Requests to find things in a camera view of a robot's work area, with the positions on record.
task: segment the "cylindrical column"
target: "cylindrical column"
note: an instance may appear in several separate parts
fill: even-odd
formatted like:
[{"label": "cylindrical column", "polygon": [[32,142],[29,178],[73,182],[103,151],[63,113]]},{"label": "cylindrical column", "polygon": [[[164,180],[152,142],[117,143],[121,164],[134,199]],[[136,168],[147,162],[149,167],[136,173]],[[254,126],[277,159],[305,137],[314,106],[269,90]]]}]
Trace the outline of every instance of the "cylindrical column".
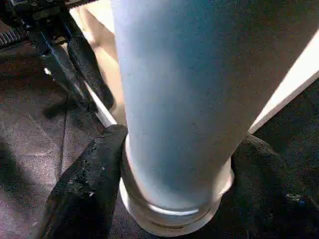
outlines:
[{"label": "cylindrical column", "polygon": [[[301,36],[300,24],[317,9],[268,1],[113,4],[129,128],[122,197],[148,231],[189,233],[217,210],[231,185],[229,158],[315,31],[308,24]],[[210,208],[204,223],[184,228]]]}]

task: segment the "white pipe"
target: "white pipe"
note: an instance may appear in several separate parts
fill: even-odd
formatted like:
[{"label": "white pipe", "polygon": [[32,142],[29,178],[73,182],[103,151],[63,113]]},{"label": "white pipe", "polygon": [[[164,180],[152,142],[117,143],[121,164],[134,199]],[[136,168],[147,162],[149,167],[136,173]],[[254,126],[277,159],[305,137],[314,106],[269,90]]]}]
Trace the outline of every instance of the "white pipe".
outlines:
[{"label": "white pipe", "polygon": [[316,1],[113,3],[129,128],[122,198],[149,232],[190,233],[214,215],[231,154],[317,29]]}]

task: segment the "white pvc pipe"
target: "white pvc pipe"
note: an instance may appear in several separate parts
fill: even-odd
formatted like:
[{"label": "white pvc pipe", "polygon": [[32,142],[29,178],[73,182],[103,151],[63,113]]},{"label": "white pvc pipe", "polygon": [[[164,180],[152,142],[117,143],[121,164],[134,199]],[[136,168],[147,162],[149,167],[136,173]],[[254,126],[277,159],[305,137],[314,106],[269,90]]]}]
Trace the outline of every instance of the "white pvc pipe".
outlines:
[{"label": "white pvc pipe", "polygon": [[[217,210],[231,183],[229,158],[317,29],[318,7],[316,1],[113,3],[129,128],[121,193],[126,188],[127,201],[135,201],[126,202],[128,210],[148,231],[189,233],[203,225],[172,233],[143,221],[169,228]],[[137,216],[135,206],[147,210]],[[196,216],[185,219],[192,211]]]}]

